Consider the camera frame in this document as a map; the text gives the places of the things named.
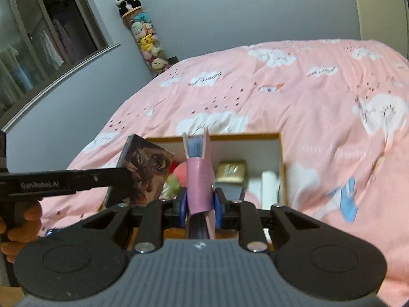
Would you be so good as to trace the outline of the person's left hand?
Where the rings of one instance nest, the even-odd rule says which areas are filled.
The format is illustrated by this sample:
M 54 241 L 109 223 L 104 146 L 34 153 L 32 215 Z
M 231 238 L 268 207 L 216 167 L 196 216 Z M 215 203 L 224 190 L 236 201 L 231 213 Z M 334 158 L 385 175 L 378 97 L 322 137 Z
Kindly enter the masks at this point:
M 37 240 L 42 227 L 42 207 L 39 201 L 35 201 L 24 211 L 24 220 L 20 227 L 7 228 L 1 218 L 1 234 L 6 233 L 8 241 L 1 243 L 1 253 L 9 263 L 14 263 L 18 253 L 29 243 Z

